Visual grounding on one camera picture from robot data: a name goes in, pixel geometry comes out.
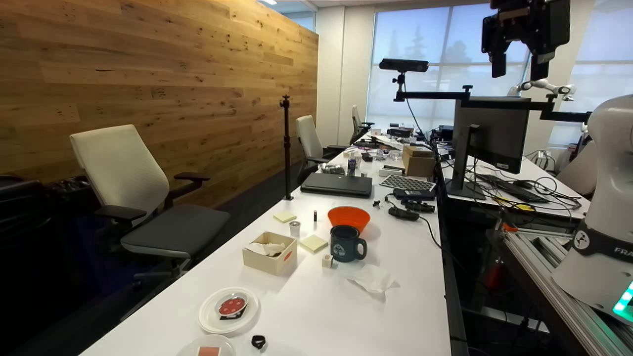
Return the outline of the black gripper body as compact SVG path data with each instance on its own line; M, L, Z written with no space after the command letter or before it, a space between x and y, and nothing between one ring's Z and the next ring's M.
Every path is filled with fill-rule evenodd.
M532 56L554 54L569 42L569 0L490 0L480 52L500 56L522 42Z

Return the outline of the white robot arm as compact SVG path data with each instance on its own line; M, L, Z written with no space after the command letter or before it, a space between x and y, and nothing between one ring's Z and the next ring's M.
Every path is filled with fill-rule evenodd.
M633 96L589 115L597 181L585 220L552 281L569 297L633 323Z

